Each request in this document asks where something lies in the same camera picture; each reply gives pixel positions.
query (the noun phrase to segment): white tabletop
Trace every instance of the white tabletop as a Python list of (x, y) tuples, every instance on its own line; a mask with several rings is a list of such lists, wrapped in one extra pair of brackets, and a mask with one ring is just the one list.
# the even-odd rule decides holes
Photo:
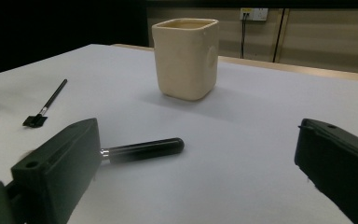
[[(44, 126), (21, 126), (65, 78)], [(187, 102), (159, 91), (153, 52), (86, 46), (0, 74), (0, 180), (11, 181), (24, 153), (89, 118), (102, 147), (171, 137), (186, 147), (104, 162), (69, 223), (351, 223), (294, 156), (303, 118), (358, 136), (358, 81), (219, 62), (214, 89)]]

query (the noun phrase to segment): metal ferrule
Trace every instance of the metal ferrule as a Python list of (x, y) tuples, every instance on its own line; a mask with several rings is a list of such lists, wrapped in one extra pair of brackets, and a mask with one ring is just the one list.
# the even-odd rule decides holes
[(101, 148), (101, 156), (104, 160), (109, 160), (109, 148)]
[(43, 115), (45, 115), (46, 111), (48, 111), (48, 108), (45, 106), (42, 108), (42, 110), (40, 111), (39, 114), (41, 114), (43, 116)]

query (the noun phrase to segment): cup rim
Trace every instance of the cup rim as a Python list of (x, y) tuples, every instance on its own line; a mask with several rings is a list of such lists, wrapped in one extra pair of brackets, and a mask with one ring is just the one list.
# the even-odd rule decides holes
[[(176, 23), (176, 22), (183, 22), (183, 21), (203, 21), (206, 22), (205, 25), (198, 27), (198, 28), (178, 28), (178, 27), (170, 27), (167, 26), (167, 24), (170, 23)], [(197, 30), (202, 30), (205, 29), (207, 27), (210, 27), (212, 25), (217, 24), (219, 21), (214, 20), (214, 19), (200, 19), (200, 18), (179, 18), (179, 19), (173, 19), (173, 20), (168, 20), (168, 21), (162, 21), (159, 22), (157, 24), (154, 24), (152, 26), (152, 28), (154, 29), (171, 29), (171, 30), (188, 30), (188, 31), (197, 31)]]

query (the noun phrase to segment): ceramic cup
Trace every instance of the ceramic cup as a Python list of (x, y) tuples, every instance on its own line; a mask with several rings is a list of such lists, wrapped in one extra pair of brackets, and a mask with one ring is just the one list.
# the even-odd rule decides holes
[(159, 89), (183, 100), (199, 100), (216, 83), (219, 22), (176, 19), (152, 26)]

